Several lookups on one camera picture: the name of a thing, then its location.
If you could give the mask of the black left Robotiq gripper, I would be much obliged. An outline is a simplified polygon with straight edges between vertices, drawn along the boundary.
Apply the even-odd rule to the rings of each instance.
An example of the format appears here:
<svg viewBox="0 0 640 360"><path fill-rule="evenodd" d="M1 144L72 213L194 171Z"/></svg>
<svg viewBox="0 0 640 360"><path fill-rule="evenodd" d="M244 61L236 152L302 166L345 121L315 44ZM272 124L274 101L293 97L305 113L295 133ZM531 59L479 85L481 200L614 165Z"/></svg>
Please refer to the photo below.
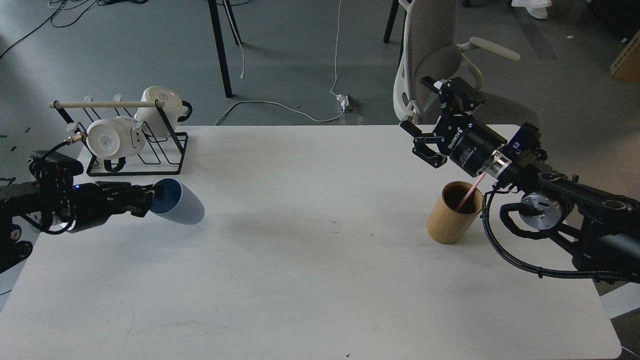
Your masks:
<svg viewBox="0 0 640 360"><path fill-rule="evenodd" d="M94 227L101 226L112 215L125 212L117 201L133 201L138 198L159 198L165 193L160 185L139 185L121 181L98 181L96 183L84 183L74 185L71 192L71 200L75 206L73 219L61 219L60 226L71 226L69 233L77 233ZM127 205L127 210L134 217L144 218L153 207L152 200L132 202Z"/></svg>

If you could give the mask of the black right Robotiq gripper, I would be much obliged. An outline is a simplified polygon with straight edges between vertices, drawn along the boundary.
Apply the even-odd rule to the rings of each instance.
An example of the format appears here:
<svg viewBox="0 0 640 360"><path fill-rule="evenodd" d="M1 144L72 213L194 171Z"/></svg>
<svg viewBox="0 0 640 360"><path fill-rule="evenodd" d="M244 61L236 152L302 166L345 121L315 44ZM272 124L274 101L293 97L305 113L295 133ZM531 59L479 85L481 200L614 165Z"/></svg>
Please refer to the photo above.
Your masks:
<svg viewBox="0 0 640 360"><path fill-rule="evenodd" d="M443 166L449 157L469 176L480 175L494 151L507 143L505 137L471 116L486 103L486 97L461 77L435 80L425 76L420 82L439 101L439 104L430 101L422 117L439 118L434 133L423 133L409 120L400 121L399 126L413 137L414 155L435 169ZM439 144L439 152L428 144Z"/></svg>

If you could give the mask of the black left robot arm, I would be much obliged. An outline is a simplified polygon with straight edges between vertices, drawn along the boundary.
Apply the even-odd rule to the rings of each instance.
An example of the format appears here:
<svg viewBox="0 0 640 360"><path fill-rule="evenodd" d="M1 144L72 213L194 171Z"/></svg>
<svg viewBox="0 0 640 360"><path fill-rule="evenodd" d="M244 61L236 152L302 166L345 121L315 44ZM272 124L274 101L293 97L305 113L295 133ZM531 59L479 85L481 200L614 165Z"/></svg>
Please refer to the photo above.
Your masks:
<svg viewBox="0 0 640 360"><path fill-rule="evenodd" d="M20 239L22 228L14 223L15 217L25 219L42 233L75 233L101 226L112 215L130 212L142 218L163 194L159 186L152 184L74 184L74 177L83 173L83 165L59 153L59 148L57 145L47 151L32 151L29 171L34 181L1 187L2 272L27 259L34 248L31 242Z"/></svg>

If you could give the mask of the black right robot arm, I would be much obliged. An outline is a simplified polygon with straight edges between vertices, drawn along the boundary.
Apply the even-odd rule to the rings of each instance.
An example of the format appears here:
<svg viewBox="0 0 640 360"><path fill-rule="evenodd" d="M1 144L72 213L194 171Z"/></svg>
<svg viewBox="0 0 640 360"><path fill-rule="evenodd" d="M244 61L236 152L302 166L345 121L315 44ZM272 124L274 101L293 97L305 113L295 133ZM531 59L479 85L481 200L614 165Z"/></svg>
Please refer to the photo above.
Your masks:
<svg viewBox="0 0 640 360"><path fill-rule="evenodd" d="M482 198L482 223L490 244L509 264L538 277L592 279L613 284L640 281L639 201L581 184L546 164L537 127L524 123L510 140L474 118L485 103L461 77L422 84L437 94L441 116L433 132L423 133L408 119L400 127L413 137L413 153L434 168L448 160L471 177L487 173L496 180ZM490 227L495 194L516 188L519 202L506 203L499 217L522 239L550 239L572 257L574 271L548 269L506 251Z"/></svg>

